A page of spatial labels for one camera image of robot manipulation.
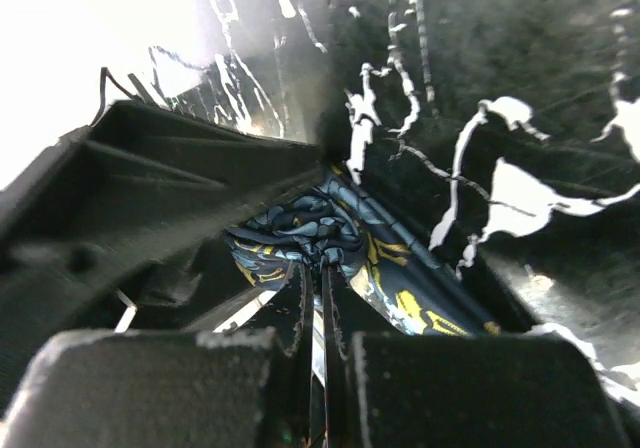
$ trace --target crumpled fabric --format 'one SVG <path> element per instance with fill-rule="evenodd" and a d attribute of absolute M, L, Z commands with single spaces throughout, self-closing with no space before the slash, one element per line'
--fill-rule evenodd
<path fill-rule="evenodd" d="M 347 280 L 364 272 L 371 296 L 408 333 L 501 331 L 453 274 L 337 169 L 292 203 L 229 228 L 226 240 L 238 268 L 265 290 L 282 287 L 292 262 L 315 274 L 339 265 Z"/>

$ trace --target black marble surface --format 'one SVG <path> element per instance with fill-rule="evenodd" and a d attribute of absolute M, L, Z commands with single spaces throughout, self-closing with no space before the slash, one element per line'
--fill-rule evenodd
<path fill-rule="evenodd" d="M 322 141 L 640 386 L 638 0 L 195 2 L 215 62 L 150 48 L 201 77 L 174 110 Z"/>

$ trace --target patterned fabric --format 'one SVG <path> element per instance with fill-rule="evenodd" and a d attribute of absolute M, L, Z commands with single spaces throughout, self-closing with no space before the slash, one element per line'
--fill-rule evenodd
<path fill-rule="evenodd" d="M 319 273 L 364 270 L 372 296 L 416 334 L 498 334 L 499 325 L 461 283 L 375 200 L 339 170 L 288 205 L 228 230 L 234 259 L 255 286 L 278 290 L 291 262 Z"/>

